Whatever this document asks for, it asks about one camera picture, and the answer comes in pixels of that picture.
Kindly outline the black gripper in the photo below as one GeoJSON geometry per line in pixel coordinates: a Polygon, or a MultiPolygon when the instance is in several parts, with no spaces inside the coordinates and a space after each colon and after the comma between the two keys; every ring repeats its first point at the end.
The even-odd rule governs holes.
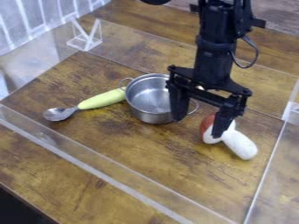
{"type": "Polygon", "coordinates": [[[194,68],[168,66],[172,119],[179,122],[188,113],[190,99],[194,98],[220,108],[215,115],[211,135],[220,138],[236,116],[242,116],[252,91],[240,86],[231,78],[220,84],[210,84],[192,78],[194,68]]]}

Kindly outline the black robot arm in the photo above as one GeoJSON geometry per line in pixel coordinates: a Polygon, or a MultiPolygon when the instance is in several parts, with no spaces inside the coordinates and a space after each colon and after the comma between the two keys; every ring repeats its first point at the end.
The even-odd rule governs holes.
{"type": "Polygon", "coordinates": [[[252,92],[231,78],[238,40],[246,40],[254,15],[251,0],[199,0],[200,33],[192,68],[170,66],[167,88],[172,119],[179,122],[194,98],[219,108],[212,136],[219,138],[238,116],[242,116],[252,92]]]}

